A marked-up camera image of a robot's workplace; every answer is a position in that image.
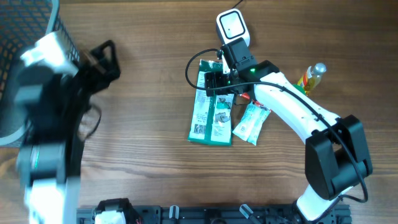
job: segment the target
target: white packet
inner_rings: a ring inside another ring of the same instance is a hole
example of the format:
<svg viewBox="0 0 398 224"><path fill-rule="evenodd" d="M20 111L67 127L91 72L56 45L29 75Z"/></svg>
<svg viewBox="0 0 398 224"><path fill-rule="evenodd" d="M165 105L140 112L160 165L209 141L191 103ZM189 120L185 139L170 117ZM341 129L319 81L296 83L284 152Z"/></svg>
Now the white packet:
<svg viewBox="0 0 398 224"><path fill-rule="evenodd" d="M267 108L259 108L254 104L249 104L243 114L241 122L235 127L233 133L243 141L257 145L263 122L270 114Z"/></svg>

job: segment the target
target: wire basket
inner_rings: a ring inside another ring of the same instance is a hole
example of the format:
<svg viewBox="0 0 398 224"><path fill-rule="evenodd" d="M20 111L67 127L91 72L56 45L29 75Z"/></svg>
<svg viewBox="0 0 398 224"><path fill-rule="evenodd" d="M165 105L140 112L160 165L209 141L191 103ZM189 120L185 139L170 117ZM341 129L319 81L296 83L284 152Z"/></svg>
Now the wire basket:
<svg viewBox="0 0 398 224"><path fill-rule="evenodd" d="M23 68L19 57L45 34L60 30L69 43L68 58L79 60L58 12L58 0L0 0L0 145L18 140L26 130L25 110L14 105Z"/></svg>

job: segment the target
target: green package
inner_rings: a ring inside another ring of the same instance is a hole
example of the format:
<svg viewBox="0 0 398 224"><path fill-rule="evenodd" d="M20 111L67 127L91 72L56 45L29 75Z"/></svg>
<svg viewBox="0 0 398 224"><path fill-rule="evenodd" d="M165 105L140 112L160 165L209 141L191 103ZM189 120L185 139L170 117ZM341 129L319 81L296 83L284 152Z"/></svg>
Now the green package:
<svg viewBox="0 0 398 224"><path fill-rule="evenodd" d="M205 87L206 72L220 71L223 71L222 63L200 60L197 86ZM197 90L188 141L230 146L233 98L233 94L206 96L205 90Z"/></svg>

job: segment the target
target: wood grain surface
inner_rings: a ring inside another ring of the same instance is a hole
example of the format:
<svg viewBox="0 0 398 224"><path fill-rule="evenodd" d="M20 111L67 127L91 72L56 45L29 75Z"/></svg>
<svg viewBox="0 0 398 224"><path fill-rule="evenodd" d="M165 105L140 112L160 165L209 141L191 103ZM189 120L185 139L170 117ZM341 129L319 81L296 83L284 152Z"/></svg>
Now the wood grain surface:
<svg viewBox="0 0 398 224"><path fill-rule="evenodd" d="M65 2L61 16L81 49L114 40L122 74L93 97L103 119L85 147L81 206L118 197L135 205L264 205L303 193L304 145L275 114L257 146L236 136L232 147L187 141L195 90L185 66L220 47L215 18L235 1L93 2ZM369 202L345 201L354 223L398 223L397 1L247 0L239 8L258 61L270 60L291 82L309 65L327 65L311 99L363 122L374 166ZM234 125L244 109L233 108ZM0 149L0 223L27 223L17 152ZM350 193L362 197L360 187Z"/></svg>

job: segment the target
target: plastic bottle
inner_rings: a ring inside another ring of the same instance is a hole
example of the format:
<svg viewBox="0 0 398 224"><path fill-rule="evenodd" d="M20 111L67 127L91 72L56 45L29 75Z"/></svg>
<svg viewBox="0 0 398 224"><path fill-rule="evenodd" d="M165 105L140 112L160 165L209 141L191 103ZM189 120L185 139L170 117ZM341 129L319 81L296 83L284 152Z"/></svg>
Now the plastic bottle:
<svg viewBox="0 0 398 224"><path fill-rule="evenodd" d="M305 94L308 96L308 94L321 82L325 72L326 65L323 63L317 63L314 67L309 66L297 84L304 89Z"/></svg>

